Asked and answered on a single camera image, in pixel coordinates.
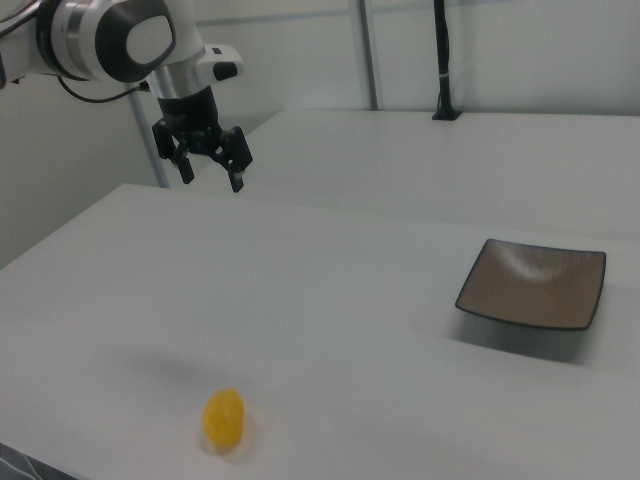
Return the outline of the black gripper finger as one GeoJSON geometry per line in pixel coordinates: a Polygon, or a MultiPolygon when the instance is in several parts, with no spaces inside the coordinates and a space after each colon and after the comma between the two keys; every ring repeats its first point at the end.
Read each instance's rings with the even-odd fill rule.
{"type": "Polygon", "coordinates": [[[243,130],[236,126],[214,133],[207,155],[226,170],[232,191],[239,193],[244,172],[253,161],[243,130]]]}
{"type": "Polygon", "coordinates": [[[191,183],[195,175],[190,160],[188,159],[189,150],[187,142],[184,139],[179,139],[178,143],[175,143],[175,138],[164,119],[157,121],[152,126],[152,134],[159,157],[171,161],[178,169],[184,184],[191,183]]]}

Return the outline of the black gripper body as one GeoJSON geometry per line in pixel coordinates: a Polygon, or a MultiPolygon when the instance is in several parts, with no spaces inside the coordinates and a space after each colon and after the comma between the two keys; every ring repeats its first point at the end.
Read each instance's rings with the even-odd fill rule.
{"type": "Polygon", "coordinates": [[[221,132],[211,88],[182,98],[159,98],[158,103],[171,135],[188,144],[218,144],[221,132]]]}

